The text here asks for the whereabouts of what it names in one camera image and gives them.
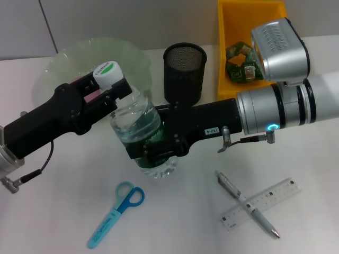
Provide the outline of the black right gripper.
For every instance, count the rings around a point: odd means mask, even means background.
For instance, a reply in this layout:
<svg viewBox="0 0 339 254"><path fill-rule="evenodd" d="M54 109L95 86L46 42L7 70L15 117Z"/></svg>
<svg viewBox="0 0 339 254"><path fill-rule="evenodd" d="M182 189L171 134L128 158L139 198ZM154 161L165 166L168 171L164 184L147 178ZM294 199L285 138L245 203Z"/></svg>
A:
<svg viewBox="0 0 339 254"><path fill-rule="evenodd" d="M223 127L227 127L231 134L243 130L235 99L191 107L166 104L155 106L155 109L164 123L166 140L127 144L126 151L131 159L182 157L188 154L194 143L222 136Z"/></svg>

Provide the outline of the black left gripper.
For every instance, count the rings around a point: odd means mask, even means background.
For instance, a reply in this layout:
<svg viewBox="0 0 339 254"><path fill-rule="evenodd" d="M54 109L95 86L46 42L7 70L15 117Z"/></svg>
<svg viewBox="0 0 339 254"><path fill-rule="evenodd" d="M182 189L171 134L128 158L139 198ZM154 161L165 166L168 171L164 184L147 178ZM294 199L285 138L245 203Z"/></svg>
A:
<svg viewBox="0 0 339 254"><path fill-rule="evenodd" d="M58 86L47 102L5 126L6 147L22 159L65 133L83 135L132 92L125 78L102 93L99 89L93 74ZM81 93L92 92L96 97L86 102Z"/></svg>

